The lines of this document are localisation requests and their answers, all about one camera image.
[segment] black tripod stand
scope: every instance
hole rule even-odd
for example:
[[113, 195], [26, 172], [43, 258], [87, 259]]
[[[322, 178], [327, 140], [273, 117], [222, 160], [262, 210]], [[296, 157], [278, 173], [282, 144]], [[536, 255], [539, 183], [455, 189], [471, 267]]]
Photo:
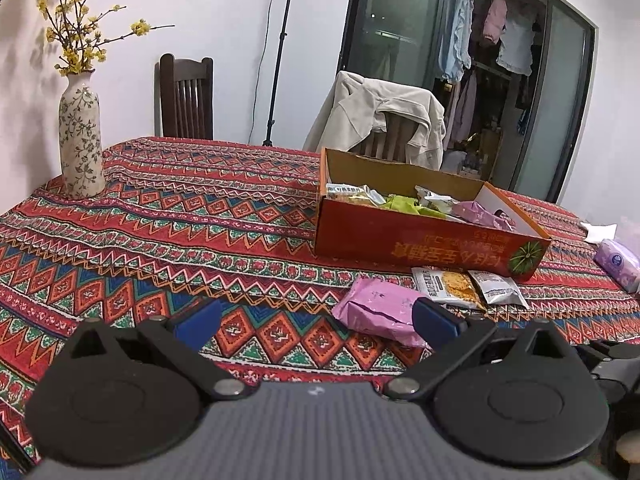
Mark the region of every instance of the black tripod stand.
[[280, 74], [280, 62], [282, 61], [282, 48], [284, 47], [284, 39], [287, 37], [287, 18], [289, 17], [289, 6], [291, 0], [287, 0], [284, 9], [284, 18], [282, 20], [282, 31], [280, 32], [280, 44], [278, 46], [278, 57], [276, 58], [276, 72], [273, 75], [273, 90], [271, 90], [271, 107], [269, 108], [269, 121], [267, 122], [267, 137], [262, 143], [263, 146], [273, 146], [271, 142], [271, 128], [275, 121], [273, 120], [273, 109], [276, 105], [276, 90], [278, 89], [278, 75]]

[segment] table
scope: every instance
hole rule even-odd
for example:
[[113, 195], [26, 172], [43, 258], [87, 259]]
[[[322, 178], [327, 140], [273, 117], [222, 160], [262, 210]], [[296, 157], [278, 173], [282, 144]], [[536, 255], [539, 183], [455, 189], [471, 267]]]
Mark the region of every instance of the table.
[[[32, 455], [24, 405], [85, 317], [129, 327], [194, 294], [219, 298], [222, 325], [202, 354], [249, 383], [380, 386], [426, 355], [331, 317], [359, 274], [415, 283], [405, 267], [313, 254], [315, 153], [143, 137], [106, 150], [105, 168], [96, 198], [66, 199], [58, 177], [0, 218], [0, 416]], [[638, 337], [640, 304], [593, 263], [578, 219], [510, 196], [554, 241], [522, 285], [532, 312], [490, 317], [516, 327], [551, 317], [574, 344]]]

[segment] orange cardboard box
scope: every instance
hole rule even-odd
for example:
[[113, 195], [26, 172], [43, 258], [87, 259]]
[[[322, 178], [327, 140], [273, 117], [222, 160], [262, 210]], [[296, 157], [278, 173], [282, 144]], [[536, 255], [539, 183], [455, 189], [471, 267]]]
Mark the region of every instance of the orange cardboard box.
[[[351, 184], [387, 196], [415, 196], [423, 186], [460, 201], [501, 209], [517, 232], [332, 200], [326, 184]], [[316, 254], [402, 266], [487, 270], [518, 280], [530, 278], [551, 243], [550, 236], [487, 182], [419, 166], [323, 149]]]

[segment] chair backrest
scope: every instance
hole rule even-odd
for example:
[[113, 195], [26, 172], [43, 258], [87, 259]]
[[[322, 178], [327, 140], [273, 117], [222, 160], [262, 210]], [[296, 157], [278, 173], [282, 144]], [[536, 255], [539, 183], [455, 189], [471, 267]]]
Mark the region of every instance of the chair backrest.
[[383, 160], [405, 162], [405, 146], [418, 129], [418, 123], [399, 115], [385, 112], [386, 133], [371, 132], [349, 151]]
[[160, 58], [162, 135], [213, 139], [213, 60]]

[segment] floral ceramic vase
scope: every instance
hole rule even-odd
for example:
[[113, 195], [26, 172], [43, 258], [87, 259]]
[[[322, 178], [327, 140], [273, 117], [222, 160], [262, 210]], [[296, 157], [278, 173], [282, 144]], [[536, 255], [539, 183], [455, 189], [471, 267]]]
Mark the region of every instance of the floral ceramic vase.
[[60, 163], [66, 195], [89, 198], [104, 190], [100, 105], [89, 81], [93, 72], [67, 75], [60, 98]]

